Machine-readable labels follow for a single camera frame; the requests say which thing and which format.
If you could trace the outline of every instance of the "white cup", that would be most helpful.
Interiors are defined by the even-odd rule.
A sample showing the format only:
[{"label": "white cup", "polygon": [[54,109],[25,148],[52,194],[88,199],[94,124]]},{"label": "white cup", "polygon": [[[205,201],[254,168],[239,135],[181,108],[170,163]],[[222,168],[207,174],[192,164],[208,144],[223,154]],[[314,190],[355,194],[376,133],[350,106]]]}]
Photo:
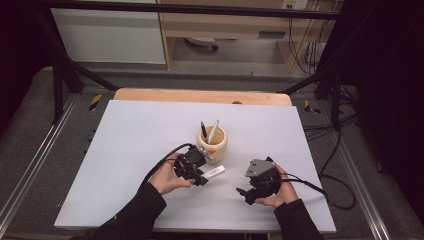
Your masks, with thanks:
[{"label": "white cup", "polygon": [[[206,133],[209,136],[209,134],[212,131],[213,126],[207,126],[206,127]],[[197,147],[201,148],[203,147],[206,152],[209,154],[209,156],[212,159],[206,158],[206,163],[209,164],[217,164],[222,161],[225,157],[225,153],[227,152],[227,145],[228,145],[228,135],[224,131],[223,128],[217,127],[215,129],[215,133],[212,136],[212,139],[209,143],[206,143],[206,139],[203,137],[203,133],[200,130],[197,134]]]}]

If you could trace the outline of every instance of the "black jacket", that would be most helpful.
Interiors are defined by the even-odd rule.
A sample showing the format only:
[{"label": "black jacket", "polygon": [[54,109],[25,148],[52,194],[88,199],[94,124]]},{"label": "black jacket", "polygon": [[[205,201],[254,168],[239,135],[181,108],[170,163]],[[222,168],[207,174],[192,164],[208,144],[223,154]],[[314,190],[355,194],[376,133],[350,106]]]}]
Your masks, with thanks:
[{"label": "black jacket", "polygon": [[[120,212],[97,229],[90,240],[148,239],[156,218],[165,207],[162,196],[150,183],[146,183]],[[301,199],[282,204],[274,214],[283,239],[322,239]]]}]

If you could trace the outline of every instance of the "hand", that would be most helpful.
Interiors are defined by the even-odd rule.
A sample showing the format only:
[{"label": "hand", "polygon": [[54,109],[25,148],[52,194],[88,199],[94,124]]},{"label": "hand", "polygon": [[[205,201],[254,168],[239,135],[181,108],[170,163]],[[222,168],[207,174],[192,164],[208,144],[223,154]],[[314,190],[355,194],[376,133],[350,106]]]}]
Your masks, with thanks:
[{"label": "hand", "polygon": [[180,187],[190,187],[194,183],[194,179],[183,180],[180,179],[174,171],[174,162],[175,159],[180,155],[180,153],[174,153],[169,157],[169,160],[166,160],[162,166],[153,174],[149,182],[156,188],[156,190],[161,194],[167,194],[172,192],[174,189]]},{"label": "hand", "polygon": [[[288,179],[286,171],[278,165],[275,165],[275,168],[277,168],[280,173],[281,179]],[[297,199],[299,199],[299,197],[291,182],[282,182],[276,196],[272,198],[257,198],[255,203],[277,208],[283,203],[291,203]]]}]

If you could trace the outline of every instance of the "wall outlet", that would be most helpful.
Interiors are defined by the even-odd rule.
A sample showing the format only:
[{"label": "wall outlet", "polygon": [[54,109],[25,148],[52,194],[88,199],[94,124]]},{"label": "wall outlet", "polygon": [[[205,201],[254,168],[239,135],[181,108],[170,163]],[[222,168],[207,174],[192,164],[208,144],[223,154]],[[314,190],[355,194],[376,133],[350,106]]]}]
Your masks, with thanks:
[{"label": "wall outlet", "polygon": [[296,0],[296,4],[294,4],[293,9],[305,10],[306,4],[308,4],[308,0]]},{"label": "wall outlet", "polygon": [[284,0],[281,9],[305,10],[308,0]]},{"label": "wall outlet", "polygon": [[296,4],[296,0],[284,0],[281,9],[293,9]]}]

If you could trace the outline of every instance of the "white table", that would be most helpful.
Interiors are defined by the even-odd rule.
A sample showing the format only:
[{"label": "white table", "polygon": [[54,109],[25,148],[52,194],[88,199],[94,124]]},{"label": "white table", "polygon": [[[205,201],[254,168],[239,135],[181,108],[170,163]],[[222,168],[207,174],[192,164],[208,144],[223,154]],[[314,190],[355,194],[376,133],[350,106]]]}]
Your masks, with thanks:
[{"label": "white table", "polygon": [[[235,189],[250,189],[244,177],[249,162],[267,156],[321,186],[295,107],[117,100],[109,102],[55,226],[100,226],[134,196],[157,161],[183,143],[195,143],[200,121],[213,124],[216,119],[229,135],[221,162],[226,172],[205,186],[164,195],[168,207],[154,230],[279,231],[272,208],[248,205]],[[303,184],[294,185],[318,230],[335,232],[325,198]]]}]

